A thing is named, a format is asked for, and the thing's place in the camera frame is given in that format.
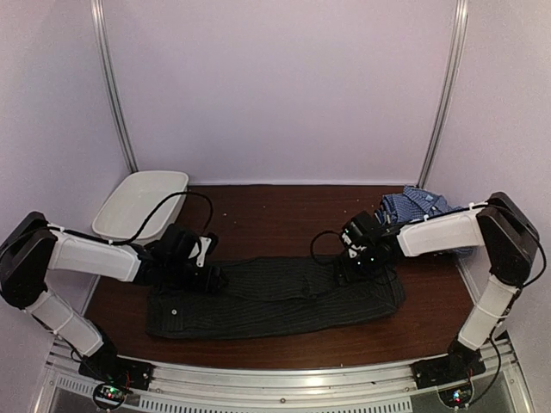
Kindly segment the black pinstriped long sleeve shirt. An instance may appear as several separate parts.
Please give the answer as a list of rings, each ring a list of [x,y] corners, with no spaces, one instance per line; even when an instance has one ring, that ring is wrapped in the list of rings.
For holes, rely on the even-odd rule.
[[[222,262],[229,282],[218,293],[153,288],[145,332],[172,340],[291,336],[390,317],[404,303],[393,267],[372,280],[337,284],[335,260],[326,266],[310,257]]]

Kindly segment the blue checked shirt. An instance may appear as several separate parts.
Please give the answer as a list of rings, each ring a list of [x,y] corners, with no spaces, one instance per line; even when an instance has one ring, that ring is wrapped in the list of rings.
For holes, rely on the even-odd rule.
[[[434,194],[412,186],[404,186],[401,193],[385,194],[381,198],[378,209],[374,211],[374,217],[383,227],[395,227],[399,224],[410,224],[413,221],[423,221],[426,218],[438,217],[447,213],[458,212],[465,209],[462,206],[451,206],[444,196]],[[384,236],[378,240],[379,245],[387,244],[393,254],[404,255],[399,247],[396,234]],[[457,248],[443,248],[443,244],[437,245],[437,250],[425,251],[438,255],[455,254],[458,256],[469,256],[478,245],[461,246]]]

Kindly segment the white plastic basin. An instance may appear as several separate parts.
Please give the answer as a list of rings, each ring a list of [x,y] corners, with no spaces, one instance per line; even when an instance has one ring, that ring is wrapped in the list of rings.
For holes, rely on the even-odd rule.
[[[159,239],[168,225],[176,222],[186,196],[158,203],[166,196],[188,189],[189,176],[169,170],[140,171],[126,177],[103,203],[92,222],[92,231],[104,239],[124,240],[143,225],[136,243]]]

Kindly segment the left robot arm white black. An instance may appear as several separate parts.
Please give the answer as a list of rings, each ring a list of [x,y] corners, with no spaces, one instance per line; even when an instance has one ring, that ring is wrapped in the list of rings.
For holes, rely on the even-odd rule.
[[[216,243],[212,234],[201,237],[176,224],[145,245],[107,240],[56,227],[42,213],[32,212],[1,246],[1,296],[90,359],[91,369],[104,381],[115,382],[124,373],[116,348],[47,285],[46,274],[73,271],[141,286],[217,293],[227,278],[206,262]]]

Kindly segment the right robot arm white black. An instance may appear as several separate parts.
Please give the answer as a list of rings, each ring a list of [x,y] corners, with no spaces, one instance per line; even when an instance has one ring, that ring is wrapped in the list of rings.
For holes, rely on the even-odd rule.
[[[474,354],[504,320],[522,290],[534,282],[530,273],[543,252],[530,220],[504,192],[439,216],[384,225],[358,213],[341,230],[344,264],[353,274],[371,275],[400,257],[482,247],[490,262],[486,288],[449,346],[441,370],[460,379],[474,366]]]

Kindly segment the left circuit board with leds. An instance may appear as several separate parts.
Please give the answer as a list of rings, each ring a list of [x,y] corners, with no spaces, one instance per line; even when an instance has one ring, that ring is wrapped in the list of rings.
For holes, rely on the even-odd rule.
[[[99,384],[92,392],[92,400],[100,409],[117,409],[121,407],[128,396],[126,389],[114,385]]]

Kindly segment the circuit board with leds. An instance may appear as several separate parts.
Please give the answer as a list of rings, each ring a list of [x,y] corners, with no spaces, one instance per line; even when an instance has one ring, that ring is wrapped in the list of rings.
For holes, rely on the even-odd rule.
[[[438,392],[438,397],[444,406],[450,409],[461,409],[467,406],[473,398],[473,390],[470,387],[457,387],[443,389]]]
[[[121,407],[128,396],[126,389],[114,385],[99,384],[92,392],[92,400],[100,409],[117,409]]]

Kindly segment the right circuit board with leds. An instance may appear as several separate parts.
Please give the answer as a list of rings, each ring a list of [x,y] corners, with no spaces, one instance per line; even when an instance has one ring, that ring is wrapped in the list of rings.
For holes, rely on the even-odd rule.
[[[443,389],[438,392],[438,397],[444,406],[450,409],[461,409],[467,406],[473,398],[473,390],[470,387],[457,387]]]

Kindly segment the front aluminium rail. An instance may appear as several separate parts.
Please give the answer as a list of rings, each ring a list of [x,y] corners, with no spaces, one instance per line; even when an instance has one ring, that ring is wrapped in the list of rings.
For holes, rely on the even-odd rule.
[[[532,412],[509,339],[481,349],[486,370],[471,379],[421,388],[412,360],[299,370],[223,369],[155,362],[147,390],[119,412],[450,412],[444,397],[473,387],[469,412]]]

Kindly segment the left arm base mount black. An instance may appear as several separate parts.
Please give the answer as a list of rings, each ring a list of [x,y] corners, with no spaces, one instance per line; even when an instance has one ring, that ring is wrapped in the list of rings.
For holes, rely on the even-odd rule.
[[[71,354],[79,361],[81,375],[124,389],[149,389],[153,365],[120,357],[112,342],[105,342],[90,356],[82,354],[72,344],[70,347]]]

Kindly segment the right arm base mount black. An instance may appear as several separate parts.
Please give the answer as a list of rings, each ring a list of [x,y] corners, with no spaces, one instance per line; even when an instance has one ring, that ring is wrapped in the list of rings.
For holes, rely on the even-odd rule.
[[[420,390],[469,380],[484,373],[486,366],[478,348],[472,350],[455,338],[447,354],[416,361],[411,364],[411,369],[416,387]]]

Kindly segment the right aluminium frame post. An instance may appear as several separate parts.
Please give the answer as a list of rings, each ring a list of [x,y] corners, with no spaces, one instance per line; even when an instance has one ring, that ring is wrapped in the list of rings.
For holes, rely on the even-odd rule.
[[[453,17],[447,64],[444,71],[443,85],[436,108],[435,119],[431,129],[429,145],[427,147],[423,165],[417,181],[418,188],[426,187],[432,167],[436,161],[436,154],[448,117],[449,107],[458,72],[460,70],[461,58],[467,37],[468,6],[468,0],[457,0],[455,2],[455,12]]]

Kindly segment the aluminium frame post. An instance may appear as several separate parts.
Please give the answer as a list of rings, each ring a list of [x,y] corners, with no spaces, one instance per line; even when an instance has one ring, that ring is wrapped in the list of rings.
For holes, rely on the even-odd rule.
[[[418,188],[426,187],[432,167],[436,161],[436,154],[448,117],[449,107],[458,72],[460,70],[461,58],[467,37],[468,6],[468,0],[457,0],[455,2],[455,12],[453,17],[447,64],[444,71],[443,85],[436,108],[435,119],[431,129],[429,145],[427,147],[423,165],[417,181]]]
[[[127,123],[116,83],[115,68],[108,42],[108,30],[105,21],[103,1],[91,0],[90,9],[92,23],[96,34],[96,43],[102,67],[102,74],[106,85],[108,105],[115,124],[115,131],[121,147],[124,163],[127,167],[128,173],[132,174],[139,171],[139,166],[128,133]]]

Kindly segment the left aluminium frame post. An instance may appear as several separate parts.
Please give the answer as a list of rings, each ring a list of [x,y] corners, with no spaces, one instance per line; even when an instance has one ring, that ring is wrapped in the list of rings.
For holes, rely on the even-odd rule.
[[[108,105],[115,124],[115,131],[121,147],[124,163],[127,167],[128,173],[132,174],[139,171],[139,166],[128,133],[127,123],[116,83],[115,68],[108,42],[108,30],[105,21],[103,1],[91,0],[90,9],[92,23],[96,34],[96,43],[102,67],[102,74],[106,85]]]

